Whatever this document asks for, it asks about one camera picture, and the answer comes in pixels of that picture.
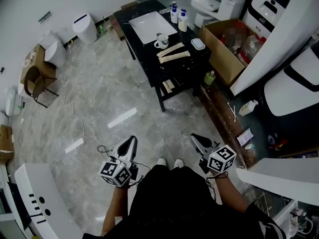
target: marble floor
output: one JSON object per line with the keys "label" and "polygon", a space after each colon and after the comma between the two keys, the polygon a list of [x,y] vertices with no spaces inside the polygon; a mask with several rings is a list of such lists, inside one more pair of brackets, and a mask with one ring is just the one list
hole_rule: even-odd
{"label": "marble floor", "polygon": [[[57,69],[58,80],[51,87],[60,96],[52,99],[44,93],[41,97],[48,109],[25,99],[25,108],[14,118],[15,157],[9,171],[13,178],[14,171],[25,162],[49,163],[57,188],[79,227],[99,235],[102,221],[96,218],[105,216],[113,193],[113,186],[98,175],[102,158],[97,147],[101,143],[114,146],[133,134],[138,138],[136,162],[152,167],[158,158],[165,157],[172,167],[175,159],[182,158],[204,176],[189,135],[194,132],[215,141],[222,139],[191,92],[165,101],[166,112],[161,112],[155,90],[114,30],[91,45],[77,39],[71,52],[65,104],[74,102],[75,114],[84,121],[85,136],[81,120],[72,114],[72,104],[63,103],[65,65]],[[108,123],[134,108],[135,115],[108,128]],[[84,144],[65,153],[65,148],[80,138]],[[140,166],[138,178],[147,171]],[[230,177],[240,187],[234,170]],[[136,187],[129,190],[130,203],[135,191]]]}

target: white trash can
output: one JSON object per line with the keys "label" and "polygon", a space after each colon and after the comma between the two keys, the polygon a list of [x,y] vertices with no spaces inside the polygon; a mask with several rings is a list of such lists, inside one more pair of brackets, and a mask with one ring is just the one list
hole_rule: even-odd
{"label": "white trash can", "polygon": [[73,31],[86,44],[96,41],[98,31],[91,16],[86,13],[73,22]]}

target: person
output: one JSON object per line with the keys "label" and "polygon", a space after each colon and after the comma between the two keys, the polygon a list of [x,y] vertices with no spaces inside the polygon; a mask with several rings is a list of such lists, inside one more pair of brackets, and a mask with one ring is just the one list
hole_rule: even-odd
{"label": "person", "polygon": [[222,205],[212,198],[205,179],[181,159],[169,170],[160,158],[139,183],[130,214],[127,187],[116,187],[101,236],[84,234],[83,239],[286,238],[270,217],[254,204],[248,205],[227,174],[218,175],[215,181]]}

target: dark countertop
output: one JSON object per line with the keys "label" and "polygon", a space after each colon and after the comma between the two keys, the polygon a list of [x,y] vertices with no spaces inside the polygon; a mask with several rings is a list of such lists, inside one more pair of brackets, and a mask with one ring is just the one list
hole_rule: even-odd
{"label": "dark countertop", "polygon": [[185,47],[179,48],[168,55],[188,50],[191,56],[168,61],[163,64],[159,62],[156,55],[162,49],[155,48],[154,41],[143,44],[128,22],[133,18],[153,11],[159,12],[162,9],[165,9],[165,6],[159,1],[149,0],[114,13],[126,40],[146,73],[151,87],[156,83],[171,79],[173,76],[184,75],[192,78],[194,75],[200,75],[200,77],[203,77],[203,74],[209,70],[203,64],[208,63],[211,51],[207,47],[204,50],[197,51],[190,43],[192,39],[197,38],[197,35],[189,27],[187,28],[187,32],[180,31],[178,24],[173,24],[170,21],[170,13],[161,14],[177,30],[176,34],[169,36],[168,47],[172,47],[179,42],[182,42]]}

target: wooden stick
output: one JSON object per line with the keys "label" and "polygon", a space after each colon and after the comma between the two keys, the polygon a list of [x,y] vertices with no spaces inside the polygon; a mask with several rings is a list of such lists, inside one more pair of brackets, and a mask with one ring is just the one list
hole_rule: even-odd
{"label": "wooden stick", "polygon": [[161,57],[165,56],[166,54],[169,54],[170,52],[172,52],[172,51],[174,51],[174,50],[177,50],[177,49],[179,49],[179,48],[181,48],[181,47],[184,47],[184,46],[185,46],[185,45],[180,42],[180,43],[178,43],[178,44],[172,46],[171,48],[168,48],[167,50],[161,51],[161,52],[158,53],[157,55],[158,55],[159,58],[161,58]]}
{"label": "wooden stick", "polygon": [[181,52],[181,53],[177,53],[175,55],[159,58],[159,62],[162,64],[164,62],[175,60],[175,59],[178,59],[178,58],[183,58],[183,57],[190,57],[189,51],[184,51],[184,52]]}

